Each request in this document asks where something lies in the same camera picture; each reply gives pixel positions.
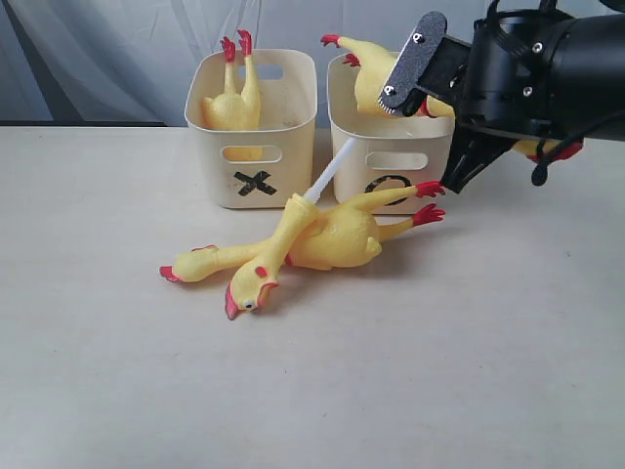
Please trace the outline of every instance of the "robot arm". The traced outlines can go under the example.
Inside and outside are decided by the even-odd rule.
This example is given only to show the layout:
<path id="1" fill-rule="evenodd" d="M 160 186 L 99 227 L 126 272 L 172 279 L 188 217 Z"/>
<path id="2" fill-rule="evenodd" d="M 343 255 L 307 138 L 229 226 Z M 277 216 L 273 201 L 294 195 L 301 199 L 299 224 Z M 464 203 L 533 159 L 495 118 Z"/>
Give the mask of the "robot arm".
<path id="1" fill-rule="evenodd" d="M 625 0 L 601 0 L 625 11 Z M 499 12 L 493 0 L 474 40 L 447 35 L 426 14 L 408 37 L 380 94 L 393 115 L 415 114 L 428 96 L 453 107 L 456 129 L 441 182 L 460 191 L 519 141 L 536 141 L 535 186 L 585 137 L 625 141 L 625 15 L 576 19 L 542 0 Z M 558 142 L 543 151 L 548 142 Z"/>

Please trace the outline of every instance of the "white backdrop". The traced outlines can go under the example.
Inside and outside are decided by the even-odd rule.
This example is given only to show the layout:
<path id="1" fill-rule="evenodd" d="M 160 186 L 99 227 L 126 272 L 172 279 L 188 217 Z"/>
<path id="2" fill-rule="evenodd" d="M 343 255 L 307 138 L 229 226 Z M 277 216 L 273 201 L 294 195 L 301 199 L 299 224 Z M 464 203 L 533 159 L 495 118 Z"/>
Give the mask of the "white backdrop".
<path id="1" fill-rule="evenodd" d="M 439 10 L 450 34 L 471 39 L 489 0 L 10 0 L 28 35 L 88 120 L 185 125 L 183 107 L 198 63 L 220 39 L 249 29 L 256 47 L 289 48 L 316 62 L 319 124 L 327 125 L 325 72 L 336 32 L 398 50 L 422 15 Z M 504 0 L 502 9 L 538 0 Z M 562 0 L 576 15 L 605 13 L 594 0 Z M 18 43 L 0 12 L 0 119 L 50 118 Z"/>

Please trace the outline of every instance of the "white plastic bin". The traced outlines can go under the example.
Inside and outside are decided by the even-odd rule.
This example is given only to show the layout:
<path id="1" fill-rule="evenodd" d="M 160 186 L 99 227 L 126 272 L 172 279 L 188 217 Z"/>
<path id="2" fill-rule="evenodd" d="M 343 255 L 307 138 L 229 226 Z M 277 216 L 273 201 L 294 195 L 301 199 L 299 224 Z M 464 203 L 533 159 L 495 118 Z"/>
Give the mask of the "white plastic bin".
<path id="1" fill-rule="evenodd" d="M 304 193 L 312 181 L 316 118 L 316 71 L 313 59 L 291 50 L 255 49 L 261 88 L 258 131 L 216 131 L 203 127 L 201 100 L 224 91 L 224 53 L 200 64 L 187 96 L 185 118 L 199 156 L 210 197 L 226 208 L 283 207 L 293 192 Z M 236 53 L 238 90 L 244 63 Z M 262 147 L 258 161 L 230 161 L 228 147 Z"/>
<path id="2" fill-rule="evenodd" d="M 454 121 L 358 113 L 354 82 L 359 68 L 343 64 L 344 58 L 331 61 L 327 73 L 333 153 L 336 155 L 348 138 L 355 138 L 356 145 L 334 177 L 337 200 L 439 180 L 449 155 Z M 430 198 L 411 197 L 374 213 L 411 215 L 431 202 Z"/>

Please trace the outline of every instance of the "white plastic stick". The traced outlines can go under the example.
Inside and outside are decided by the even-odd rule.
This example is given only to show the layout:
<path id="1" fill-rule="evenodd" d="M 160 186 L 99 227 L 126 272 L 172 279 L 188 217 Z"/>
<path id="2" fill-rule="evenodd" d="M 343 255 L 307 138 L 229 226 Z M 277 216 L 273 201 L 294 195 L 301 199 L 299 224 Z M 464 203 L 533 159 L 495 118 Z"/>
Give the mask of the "white plastic stick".
<path id="1" fill-rule="evenodd" d="M 349 138 L 343 147 L 336 153 L 330 163 L 325 167 L 321 176 L 314 182 L 312 187 L 306 191 L 304 198 L 312 203 L 317 203 L 321 198 L 321 193 L 330 183 L 336 172 L 339 170 L 341 163 L 347 158 L 354 149 L 355 139 Z"/>

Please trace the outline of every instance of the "yellow rubber chicken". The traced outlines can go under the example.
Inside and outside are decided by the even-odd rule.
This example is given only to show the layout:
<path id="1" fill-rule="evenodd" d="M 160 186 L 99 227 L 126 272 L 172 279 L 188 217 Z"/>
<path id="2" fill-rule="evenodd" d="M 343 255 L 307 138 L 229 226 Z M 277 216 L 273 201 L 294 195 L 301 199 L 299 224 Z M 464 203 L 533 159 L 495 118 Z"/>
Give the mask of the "yellow rubber chicken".
<path id="1" fill-rule="evenodd" d="M 328 210 L 293 194 L 273 235 L 264 241 L 217 248 L 210 245 L 177 257 L 173 266 L 160 268 L 170 281 L 201 281 L 217 271 L 241 266 L 226 291 L 226 313 L 234 320 L 241 312 L 263 308 L 278 286 L 283 265 L 329 271 L 357 267 L 382 252 L 384 241 L 413 227 L 442 220 L 435 204 L 393 225 L 378 225 L 371 212 L 402 198 L 444 194 L 439 182 L 355 195 Z"/>
<path id="2" fill-rule="evenodd" d="M 427 115 L 429 117 L 449 117 L 451 119 L 456 118 L 456 114 L 453 110 L 453 107 L 443 103 L 442 101 L 433 98 L 432 96 L 428 96 L 428 98 L 423 102 L 417 115 Z M 553 147 L 555 147 L 559 142 L 547 142 L 543 150 L 545 152 L 550 151 Z M 513 150 L 524 154 L 527 158 L 531 159 L 533 162 L 538 162 L 537 149 L 539 142 L 535 140 L 521 140 L 515 143 L 512 147 Z M 564 151 L 562 151 L 557 157 L 556 161 L 569 159 L 578 152 L 583 149 L 583 144 L 581 142 L 576 142 Z"/>
<path id="3" fill-rule="evenodd" d="M 396 56 L 373 42 L 359 41 L 339 34 L 325 34 L 321 42 L 323 46 L 336 44 L 336 47 L 349 49 L 352 53 L 346 55 L 344 64 L 360 66 L 354 84 L 358 112 L 393 117 L 380 107 L 378 98 L 393 71 Z"/>
<path id="4" fill-rule="evenodd" d="M 239 95 L 236 91 L 236 73 L 234 61 L 236 46 L 224 37 L 222 47 L 226 56 L 224 73 L 224 93 L 202 99 L 204 124 L 213 130 L 250 131 L 258 130 L 261 120 L 261 92 L 258 73 L 252 58 L 252 36 L 244 30 L 238 30 L 241 50 L 245 62 L 245 85 Z M 263 156 L 260 147 L 238 147 L 224 150 L 224 157 L 230 161 L 258 161 Z"/>

